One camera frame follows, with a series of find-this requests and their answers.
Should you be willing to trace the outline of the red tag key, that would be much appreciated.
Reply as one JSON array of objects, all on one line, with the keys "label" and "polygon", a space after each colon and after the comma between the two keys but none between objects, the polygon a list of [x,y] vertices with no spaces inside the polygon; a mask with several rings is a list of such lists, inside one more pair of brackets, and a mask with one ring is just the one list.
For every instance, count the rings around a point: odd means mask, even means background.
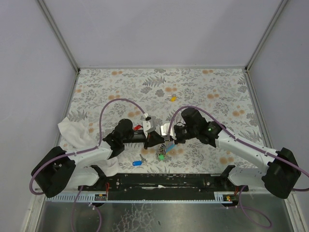
[{"label": "red tag key", "polygon": [[141,129],[142,128],[142,125],[137,125],[137,126],[135,126],[134,128],[133,128],[133,130],[134,131],[138,131],[139,129]]}]

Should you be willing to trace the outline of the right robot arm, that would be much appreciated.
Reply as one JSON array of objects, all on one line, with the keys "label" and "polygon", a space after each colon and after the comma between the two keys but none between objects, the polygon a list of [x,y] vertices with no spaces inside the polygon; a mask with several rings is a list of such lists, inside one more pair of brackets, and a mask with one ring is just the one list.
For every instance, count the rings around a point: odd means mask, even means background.
[{"label": "right robot arm", "polygon": [[164,124],[160,127],[162,136],[176,143],[196,138],[203,144],[230,151],[255,165],[255,168],[226,168],[227,178],[232,184],[257,186],[278,198],[288,198],[301,175],[292,151],[287,148],[275,150],[237,137],[216,119],[207,121],[198,107],[182,107],[178,111],[184,124]]}]

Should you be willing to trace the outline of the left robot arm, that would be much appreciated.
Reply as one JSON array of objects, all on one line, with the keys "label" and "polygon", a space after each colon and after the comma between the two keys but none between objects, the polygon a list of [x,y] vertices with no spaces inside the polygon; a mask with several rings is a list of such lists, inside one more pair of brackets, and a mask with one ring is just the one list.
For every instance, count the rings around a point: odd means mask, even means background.
[{"label": "left robot arm", "polygon": [[31,172],[30,190],[35,194],[33,183],[37,183],[41,194],[51,198],[65,189],[93,186],[102,175],[111,177],[119,173],[118,155],[126,143],[142,143],[147,149],[164,141],[150,117],[143,121],[140,130],[133,128],[131,120],[122,119],[95,147],[71,153],[59,146],[52,148]]}]

